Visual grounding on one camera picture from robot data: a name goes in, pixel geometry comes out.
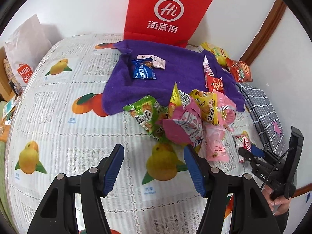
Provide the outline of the right hand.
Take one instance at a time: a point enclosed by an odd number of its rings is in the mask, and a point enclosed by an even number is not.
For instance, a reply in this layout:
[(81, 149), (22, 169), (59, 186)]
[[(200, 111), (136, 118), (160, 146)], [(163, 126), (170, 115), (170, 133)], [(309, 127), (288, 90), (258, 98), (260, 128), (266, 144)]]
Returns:
[(292, 198), (286, 199), (284, 196), (277, 197), (276, 199), (271, 199), (271, 194), (273, 193), (273, 189), (269, 186), (265, 185), (262, 193), (271, 208), (271, 211), (275, 216), (282, 215), (289, 210), (289, 205)]

